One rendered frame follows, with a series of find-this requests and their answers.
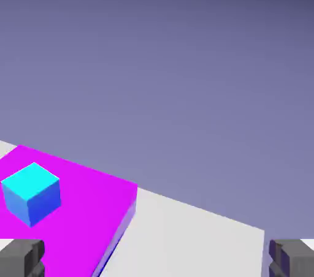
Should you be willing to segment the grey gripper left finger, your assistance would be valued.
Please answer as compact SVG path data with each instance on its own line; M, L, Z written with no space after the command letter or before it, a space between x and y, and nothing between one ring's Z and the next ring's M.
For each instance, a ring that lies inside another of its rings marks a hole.
M0 250L0 277L45 277L45 243L14 239Z

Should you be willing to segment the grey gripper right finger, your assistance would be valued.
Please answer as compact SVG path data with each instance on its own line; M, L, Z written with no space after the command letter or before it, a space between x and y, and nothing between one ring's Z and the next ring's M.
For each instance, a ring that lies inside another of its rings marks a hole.
M314 277L314 239L271 240L269 255L269 277Z

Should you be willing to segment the large magenta box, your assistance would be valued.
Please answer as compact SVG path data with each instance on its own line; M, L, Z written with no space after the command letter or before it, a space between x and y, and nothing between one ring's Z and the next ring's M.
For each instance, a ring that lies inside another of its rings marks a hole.
M0 190L0 238L43 240L45 277L100 277L135 213L137 185L23 145L0 158L0 180L33 162L59 178L61 206L28 227Z

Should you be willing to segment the small cyan cube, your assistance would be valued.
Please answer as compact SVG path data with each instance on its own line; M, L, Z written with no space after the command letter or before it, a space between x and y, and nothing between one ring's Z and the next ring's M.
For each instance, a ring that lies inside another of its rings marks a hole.
M6 208L32 227L61 206L59 178L33 162L1 181Z

